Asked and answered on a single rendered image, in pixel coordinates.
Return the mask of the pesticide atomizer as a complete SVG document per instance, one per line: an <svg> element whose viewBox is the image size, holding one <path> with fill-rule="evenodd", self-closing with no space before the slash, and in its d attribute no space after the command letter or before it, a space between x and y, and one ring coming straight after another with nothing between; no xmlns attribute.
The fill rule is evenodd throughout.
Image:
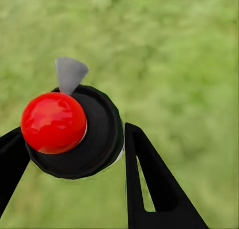
<svg viewBox="0 0 239 229"><path fill-rule="evenodd" d="M30 101L20 128L31 160L45 173L69 180L93 176L125 152L125 128L116 105L102 91L79 85L88 66L55 59L59 87Z"/></svg>

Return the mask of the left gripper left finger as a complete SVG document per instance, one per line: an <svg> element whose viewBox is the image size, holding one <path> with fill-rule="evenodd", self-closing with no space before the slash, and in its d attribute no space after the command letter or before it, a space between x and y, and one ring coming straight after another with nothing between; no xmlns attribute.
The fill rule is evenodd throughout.
<svg viewBox="0 0 239 229"><path fill-rule="evenodd" d="M0 218L30 160L20 127L0 137Z"/></svg>

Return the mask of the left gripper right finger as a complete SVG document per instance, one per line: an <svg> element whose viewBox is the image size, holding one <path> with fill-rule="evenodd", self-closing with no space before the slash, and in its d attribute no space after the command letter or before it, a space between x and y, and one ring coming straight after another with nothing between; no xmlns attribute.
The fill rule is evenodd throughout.
<svg viewBox="0 0 239 229"><path fill-rule="evenodd" d="M209 229L144 131L126 123L128 229ZM155 212L144 209L138 157Z"/></svg>

